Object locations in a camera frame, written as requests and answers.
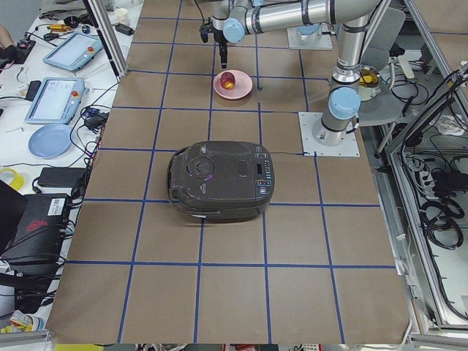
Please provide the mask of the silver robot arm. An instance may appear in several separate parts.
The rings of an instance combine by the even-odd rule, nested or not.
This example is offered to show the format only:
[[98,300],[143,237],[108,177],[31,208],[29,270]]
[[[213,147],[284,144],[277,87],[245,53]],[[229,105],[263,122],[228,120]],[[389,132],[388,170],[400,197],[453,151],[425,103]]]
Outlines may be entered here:
[[323,23],[313,23],[295,28],[298,40],[302,45],[316,44],[322,39]]
[[341,26],[338,58],[331,74],[328,107],[312,128],[313,138],[324,146],[339,145],[361,100],[358,81],[366,33],[378,1],[212,1],[212,15],[202,19],[202,41],[212,35],[219,44],[221,65],[227,66],[227,45],[250,34],[330,23]]

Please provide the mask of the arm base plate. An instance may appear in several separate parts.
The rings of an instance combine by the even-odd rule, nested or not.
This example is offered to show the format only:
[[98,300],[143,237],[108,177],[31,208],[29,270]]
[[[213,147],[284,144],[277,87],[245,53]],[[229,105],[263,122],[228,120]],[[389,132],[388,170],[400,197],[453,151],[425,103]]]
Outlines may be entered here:
[[322,113],[299,112],[302,149],[305,156],[359,157],[358,142],[351,122],[341,132],[322,125]]
[[290,49],[333,50],[330,32],[321,28],[313,34],[302,34],[297,28],[290,28],[287,30],[287,37]]

